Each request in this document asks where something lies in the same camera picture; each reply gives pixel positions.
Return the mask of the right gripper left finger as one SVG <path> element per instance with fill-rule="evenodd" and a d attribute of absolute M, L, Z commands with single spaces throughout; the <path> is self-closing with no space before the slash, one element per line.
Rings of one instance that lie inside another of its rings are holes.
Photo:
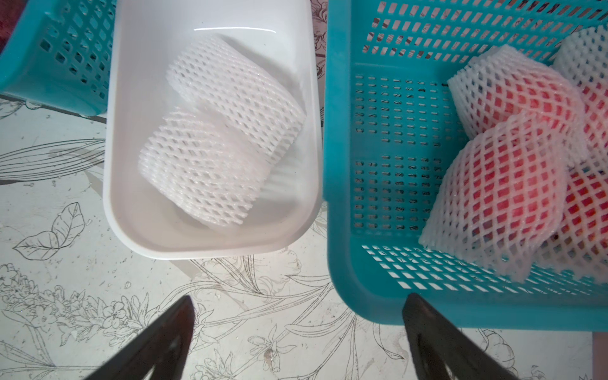
<path fill-rule="evenodd" d="M 185 295 L 89 379 L 180 379 L 193 338 L 195 308 Z"/>

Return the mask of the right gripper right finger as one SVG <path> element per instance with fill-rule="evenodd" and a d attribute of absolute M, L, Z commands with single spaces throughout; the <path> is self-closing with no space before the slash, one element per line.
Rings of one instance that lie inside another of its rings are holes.
<path fill-rule="evenodd" d="M 515 379 L 430 303 L 412 293 L 402 310 L 419 379 Z"/>

